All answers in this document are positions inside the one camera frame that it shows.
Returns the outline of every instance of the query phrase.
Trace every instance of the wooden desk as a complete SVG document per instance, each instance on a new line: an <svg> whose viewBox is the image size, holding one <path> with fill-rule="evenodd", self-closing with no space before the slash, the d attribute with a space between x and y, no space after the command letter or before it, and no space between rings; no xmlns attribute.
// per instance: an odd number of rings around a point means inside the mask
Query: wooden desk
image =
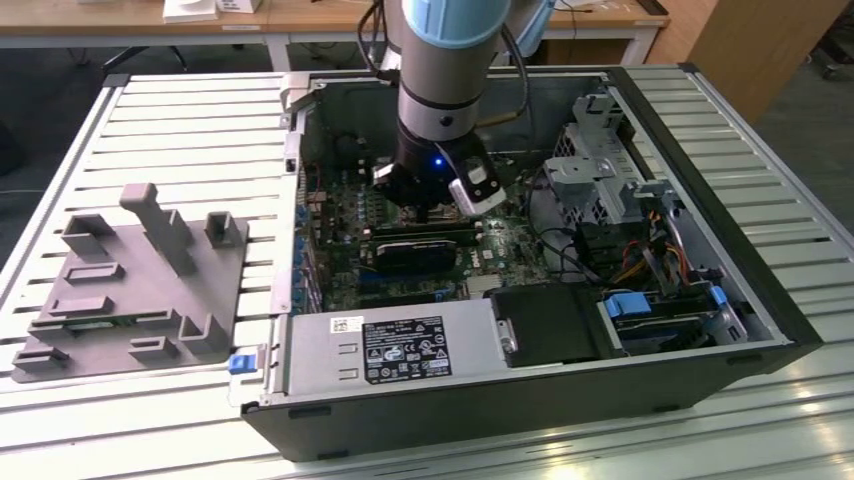
<svg viewBox="0 0 854 480"><path fill-rule="evenodd" d="M370 0L263 0L255 14L220 13L215 21L163 23L163 0L0 0L0 48L265 44L275 71L289 71L287 45L352 42ZM624 39L623 64L640 64L666 17L635 0L610 0L591 13L555 12L546 39Z"/></svg>
<svg viewBox="0 0 854 480"><path fill-rule="evenodd" d="M219 13L204 22L163 23L163 0L76 0L0 2L0 35L192 35L223 31L263 31L269 0L253 14Z"/></svg>
<svg viewBox="0 0 854 480"><path fill-rule="evenodd" d="M3 0L0 48L265 44L269 6L264 0L253 14L220 12L217 20L164 24L163 0ZM284 48L271 50L276 57ZM276 57L273 67L287 68Z"/></svg>
<svg viewBox="0 0 854 480"><path fill-rule="evenodd" d="M288 43L352 42L359 18L371 0L268 0L267 31L287 33ZM622 63L639 65L655 41L667 17L652 16L635 0L610 0L603 5L580 7L591 13L554 12L546 39L627 39Z"/></svg>

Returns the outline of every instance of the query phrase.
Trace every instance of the blue latch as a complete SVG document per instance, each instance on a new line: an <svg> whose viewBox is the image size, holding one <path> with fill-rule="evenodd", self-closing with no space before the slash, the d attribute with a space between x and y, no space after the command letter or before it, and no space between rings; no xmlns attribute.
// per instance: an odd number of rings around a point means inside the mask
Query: blue latch
<svg viewBox="0 0 854 480"><path fill-rule="evenodd" d="M710 293L711 293L711 298L714 299L718 306L726 305L727 299L726 299L726 292L723 291L723 289L716 286L711 287Z"/></svg>
<svg viewBox="0 0 854 480"><path fill-rule="evenodd" d="M241 373L257 372L255 366L255 355L232 355L228 359L228 373L239 375Z"/></svg>
<svg viewBox="0 0 854 480"><path fill-rule="evenodd" d="M652 308L646 296L640 292L631 293L615 293L604 301L604 308L608 311L611 318L622 315L638 315L640 313L650 313Z"/></svg>

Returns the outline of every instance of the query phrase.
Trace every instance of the black cable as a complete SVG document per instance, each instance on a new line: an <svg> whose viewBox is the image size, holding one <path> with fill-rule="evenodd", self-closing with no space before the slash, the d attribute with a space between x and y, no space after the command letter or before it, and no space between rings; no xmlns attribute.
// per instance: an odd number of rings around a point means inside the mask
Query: black cable
<svg viewBox="0 0 854 480"><path fill-rule="evenodd" d="M520 117L524 114L524 110L528 108L528 104L531 103L531 79L528 78L528 69L524 66L524 57L522 56L522 51L519 50L519 44L516 43L516 39L512 37L512 32L510 31L507 24L502 25L502 38L504 39L504 43L507 44L510 55L516 62L519 78L522 79L522 105L519 105L519 108L516 109L516 117Z"/></svg>
<svg viewBox="0 0 854 480"><path fill-rule="evenodd" d="M566 3L566 0L560 0L560 3L567 8L555 7L555 10L558 12L570 12L572 14L572 41L570 43L570 54L567 55L567 59L566 59L566 64L571 65L572 64L572 54L575 53L575 41L578 40L578 21L575 20L575 14L576 13L592 13L592 10L579 10L575 7L572 7L572 5Z"/></svg>
<svg viewBox="0 0 854 480"><path fill-rule="evenodd" d="M510 56L516 62L516 69L519 70L519 78L522 79L522 103L515 112L487 118L478 122L476 128L491 127L519 118L524 114L528 104L531 103L531 80L528 78L528 69L524 66L524 58L519 51L519 44L516 43L516 39L512 37L512 32L510 31L507 24L502 25L502 39L504 40L504 45L507 45L507 50L510 50Z"/></svg>
<svg viewBox="0 0 854 480"><path fill-rule="evenodd" d="M602 277L599 277L599 275L596 275L596 272L592 271L592 269L584 265L578 259L570 257L568 255L566 255L566 253L563 253L563 251L560 249L558 249L558 247L555 247L552 244L550 244L544 239L543 239L543 234L555 230L560 230L560 231L572 231L572 229L566 228L566 227L551 227L544 229L542 232L538 232L536 229L534 228L534 219L531 218L531 200L534 198L534 190L536 188L536 181L539 180L540 175L543 175L546 173L546 168L544 166L540 166L536 169L536 172L534 172L534 177L531 179L531 187L528 188L528 192L527 192L527 200L526 200L526 205L524 205L524 209L527 212L527 218L528 218L528 228L531 229L531 233L534 234L534 236L536 237L536 239L542 242L543 247L551 251L555 255L558 255L558 257L560 258L562 261L567 261L570 262L570 264L572 264L572 266L578 269L579 273L582 273L584 275L584 277L587 277L587 280L590 280L590 282L594 285L604 285L604 286L610 286L610 283L602 279Z"/></svg>
<svg viewBox="0 0 854 480"><path fill-rule="evenodd" d="M376 6L379 5L379 3L380 2L378 2L376 0L374 1L374 3L371 4L371 6L364 12L364 15L362 15L362 18L359 19L359 24L356 25L356 43L359 44L359 53L362 53L362 60L364 61L364 65L367 66L368 70L371 70L371 73L374 74L379 73L379 69L376 68L376 65L374 65L374 62L368 57L368 52L364 47L364 39L362 38L362 33L364 32L364 26L368 23L368 18L371 18L371 15L374 15L374 12L376 11Z"/></svg>

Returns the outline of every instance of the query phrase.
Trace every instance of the metal grate surface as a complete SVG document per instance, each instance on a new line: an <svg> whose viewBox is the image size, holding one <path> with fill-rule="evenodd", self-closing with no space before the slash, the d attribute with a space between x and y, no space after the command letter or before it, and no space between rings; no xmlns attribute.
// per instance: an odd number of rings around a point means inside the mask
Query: metal grate surface
<svg viewBox="0 0 854 480"><path fill-rule="evenodd" d="M284 138L277 76L135 77L124 91L101 93L64 164L68 188L45 233L29 255L16 251L27 259L0 309L0 470L32 478L850 478L850 236L702 78L664 67L630 73L829 342L815 353L690 410L304 465L279 458L240 421L224 365L17 385L9 361L65 252L52 232L72 211L132 221L107 206L128 179L159 182L163 202L188 219L212 209L251 218L236 343L268 334ZM639 150L660 174L646 145Z"/></svg>

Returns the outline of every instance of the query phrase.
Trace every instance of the warning label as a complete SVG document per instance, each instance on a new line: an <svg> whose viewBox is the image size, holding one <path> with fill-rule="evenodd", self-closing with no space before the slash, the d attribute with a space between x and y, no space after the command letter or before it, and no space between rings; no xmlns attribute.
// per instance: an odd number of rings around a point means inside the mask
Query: warning label
<svg viewBox="0 0 854 480"><path fill-rule="evenodd" d="M451 352L442 317L412 318L362 326L368 383L403 382L451 375Z"/></svg>

